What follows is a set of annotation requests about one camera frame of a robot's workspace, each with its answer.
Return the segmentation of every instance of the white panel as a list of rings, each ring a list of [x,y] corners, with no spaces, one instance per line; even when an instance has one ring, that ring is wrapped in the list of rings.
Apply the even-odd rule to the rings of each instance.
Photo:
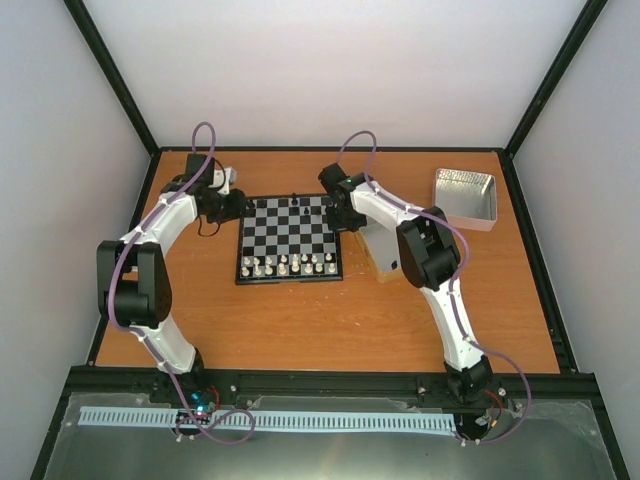
[[[499,147],[584,0],[86,3],[162,145]]]
[[[0,477],[29,478],[148,156],[62,1],[0,15]]]
[[[640,478],[640,3],[609,2],[516,165],[580,368]]]

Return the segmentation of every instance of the aluminum tray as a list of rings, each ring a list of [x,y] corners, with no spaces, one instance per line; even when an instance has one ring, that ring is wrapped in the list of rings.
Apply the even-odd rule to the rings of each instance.
[[[433,203],[455,227],[488,232],[498,218],[496,179],[488,173],[439,168]]]

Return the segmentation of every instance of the black cable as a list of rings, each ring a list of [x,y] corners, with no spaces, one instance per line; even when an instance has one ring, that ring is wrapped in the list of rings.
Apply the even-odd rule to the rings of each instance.
[[[216,228],[215,232],[210,233],[208,235],[204,235],[202,233],[202,215],[198,215],[198,222],[200,222],[200,225],[198,226],[198,236],[199,237],[204,237],[204,238],[213,237],[216,233],[218,233],[220,231],[220,223],[216,222],[216,224],[218,225],[218,228]]]

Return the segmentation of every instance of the black metal frame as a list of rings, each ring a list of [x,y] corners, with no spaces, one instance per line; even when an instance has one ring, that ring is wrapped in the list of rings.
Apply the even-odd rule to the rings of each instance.
[[[509,196],[520,228],[533,278],[549,334],[555,349],[560,374],[528,374],[534,399],[581,399],[593,405],[596,418],[604,437],[609,457],[618,478],[629,478],[615,435],[613,433],[602,396],[591,374],[581,374],[569,344],[567,332],[558,309],[558,304],[544,264],[540,246],[527,205],[522,194],[513,158],[551,97],[562,75],[582,45],[607,0],[587,0],[562,48],[542,81],[538,91],[525,111],[508,145],[503,148],[402,148],[381,147],[380,151],[394,152],[495,152],[499,159]],[[153,182],[160,156],[165,151],[186,151],[190,147],[169,146],[159,148],[149,131],[142,114],[138,110],[131,93],[120,75],[113,58],[102,40],[89,12],[82,0],[65,0],[72,17],[76,21],[89,48],[121,102],[134,129],[140,136],[151,157],[142,191],[138,198],[130,227],[141,219],[149,190]],[[337,151],[338,147],[226,147],[219,151]],[[350,151],[368,151],[368,148],[354,147]],[[86,392],[131,392],[148,393],[152,400],[169,401],[177,405],[177,398],[163,374],[146,368],[106,368],[94,367],[107,321],[102,318],[87,360],[87,366],[73,367],[62,392],[60,402],[53,416],[47,437],[33,471],[32,479],[42,478],[46,471],[57,432],[73,393]],[[421,407],[442,408],[445,412],[463,414],[468,408],[451,402],[445,391],[443,373],[359,373],[359,372],[293,372],[293,371],[247,371],[247,370],[207,370],[207,375],[222,394],[224,403],[242,405],[248,399],[259,395],[313,395],[344,397],[385,397],[403,399],[409,404]],[[517,375],[496,374],[494,382],[503,386],[511,397],[524,397],[521,379]],[[419,394],[418,388],[427,389]]]

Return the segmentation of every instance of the chessboard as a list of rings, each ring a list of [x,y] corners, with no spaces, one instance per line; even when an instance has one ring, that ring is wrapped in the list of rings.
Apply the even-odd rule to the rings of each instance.
[[[250,197],[240,220],[236,284],[342,280],[340,235],[324,194]]]

